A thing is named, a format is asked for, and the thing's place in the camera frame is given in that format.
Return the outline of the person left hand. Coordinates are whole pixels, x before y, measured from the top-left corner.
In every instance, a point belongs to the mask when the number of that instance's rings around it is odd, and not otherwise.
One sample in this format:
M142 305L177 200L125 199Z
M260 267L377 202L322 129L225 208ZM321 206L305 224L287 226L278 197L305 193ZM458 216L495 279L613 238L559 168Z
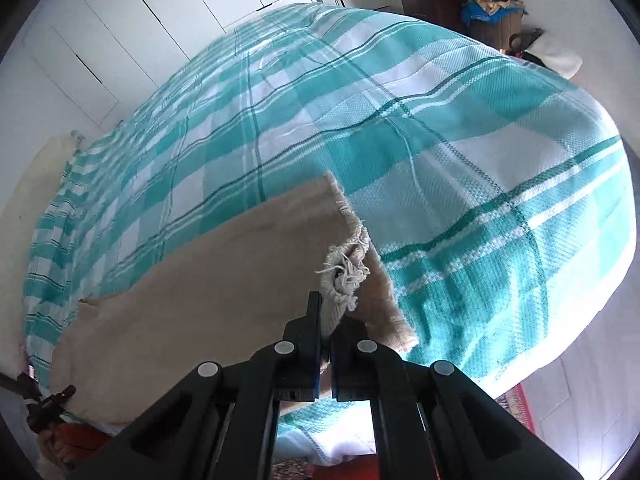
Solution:
M59 465L81 464L85 459L85 452L73 445L73 424L50 425L48 429L40 431L37 437L38 446L45 458Z

